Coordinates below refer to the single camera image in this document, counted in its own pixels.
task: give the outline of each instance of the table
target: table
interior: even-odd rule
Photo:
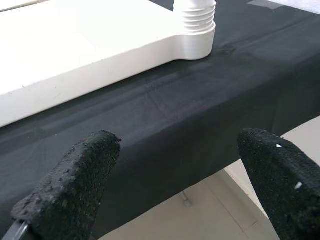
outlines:
[[[282,135],[319,116],[320,16],[247,2],[217,3],[209,57],[168,63],[1,128],[0,236],[13,205],[91,132],[122,138],[98,238],[236,161],[241,129]]]

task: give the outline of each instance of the white cylinder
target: white cylinder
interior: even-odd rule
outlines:
[[[173,12],[176,16],[180,37],[179,58],[197,60],[212,51],[216,24],[214,22],[215,0],[175,0]]]

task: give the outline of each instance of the textured foam pad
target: textured foam pad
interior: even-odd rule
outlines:
[[[88,240],[106,178],[120,153],[119,139],[100,131],[72,147],[11,215],[44,240]]]
[[[238,149],[280,239],[319,240],[319,166],[291,142],[261,129],[242,131]]]

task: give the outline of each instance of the white plastic part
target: white plastic part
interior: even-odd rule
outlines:
[[[0,127],[177,59],[208,56],[214,0],[51,0],[0,13]]]

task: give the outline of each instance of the floor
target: floor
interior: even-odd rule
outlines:
[[[100,240],[278,240],[269,220],[256,217],[215,174]]]

